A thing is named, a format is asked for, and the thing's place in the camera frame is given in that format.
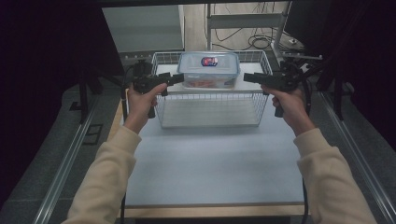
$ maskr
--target white wire basket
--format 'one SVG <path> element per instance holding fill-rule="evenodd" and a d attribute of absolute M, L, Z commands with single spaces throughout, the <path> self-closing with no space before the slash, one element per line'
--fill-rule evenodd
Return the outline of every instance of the white wire basket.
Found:
<path fill-rule="evenodd" d="M 233 89 L 184 88 L 181 83 L 168 87 L 168 95 L 157 96 L 156 114 L 163 128 L 259 126 L 267 95 L 259 84 L 243 80 L 244 73 L 271 74 L 264 51 L 233 51 L 238 55 L 240 74 Z M 153 55 L 153 74 L 177 73 L 182 52 Z"/>

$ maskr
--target sweater cuff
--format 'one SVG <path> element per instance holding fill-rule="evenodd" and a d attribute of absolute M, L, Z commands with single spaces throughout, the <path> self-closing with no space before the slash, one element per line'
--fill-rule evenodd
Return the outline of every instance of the sweater cuff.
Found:
<path fill-rule="evenodd" d="M 113 138 L 108 141 L 109 144 L 124 149 L 132 154 L 139 145 L 142 138 L 137 133 L 132 132 L 130 129 L 120 126 Z"/>
<path fill-rule="evenodd" d="M 298 135 L 294 139 L 294 144 L 300 151 L 300 156 L 304 157 L 313 152 L 329 148 L 329 143 L 323 137 L 319 128 Z"/>

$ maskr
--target person's left hand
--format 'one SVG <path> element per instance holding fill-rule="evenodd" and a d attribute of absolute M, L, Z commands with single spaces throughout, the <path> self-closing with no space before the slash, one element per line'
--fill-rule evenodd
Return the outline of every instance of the person's left hand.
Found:
<path fill-rule="evenodd" d="M 148 122 L 150 108 L 157 104 L 156 95 L 163 92 L 166 87 L 167 85 L 163 83 L 154 87 L 148 93 L 141 94 L 131 86 L 128 90 L 129 114 L 124 126 L 135 133 L 139 133 Z"/>

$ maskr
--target hand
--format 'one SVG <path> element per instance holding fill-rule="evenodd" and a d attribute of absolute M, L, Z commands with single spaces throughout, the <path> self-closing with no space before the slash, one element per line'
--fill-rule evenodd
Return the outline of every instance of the hand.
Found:
<path fill-rule="evenodd" d="M 167 85 L 163 83 L 148 93 L 141 94 L 131 86 L 128 90 L 129 114 L 124 122 L 124 126 L 135 133 L 140 133 L 140 130 L 148 122 L 150 108 L 157 105 L 156 95 L 163 92 L 166 87 Z"/>
<path fill-rule="evenodd" d="M 316 128 L 305 112 L 303 93 L 300 90 L 283 92 L 270 89 L 264 85 L 262 85 L 262 90 L 275 96 L 273 98 L 275 107 L 282 105 L 283 119 L 293 129 L 296 136 Z"/>

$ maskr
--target beige sleeve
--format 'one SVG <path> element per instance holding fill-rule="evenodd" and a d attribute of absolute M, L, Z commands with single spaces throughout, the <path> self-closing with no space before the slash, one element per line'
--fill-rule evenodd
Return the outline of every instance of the beige sleeve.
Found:
<path fill-rule="evenodd" d="M 376 223 L 347 161 L 319 129 L 300 134 L 294 143 L 314 223 Z"/>
<path fill-rule="evenodd" d="M 110 141 L 99 147 L 64 224 L 115 222 L 140 141 L 136 133 L 121 126 Z"/>

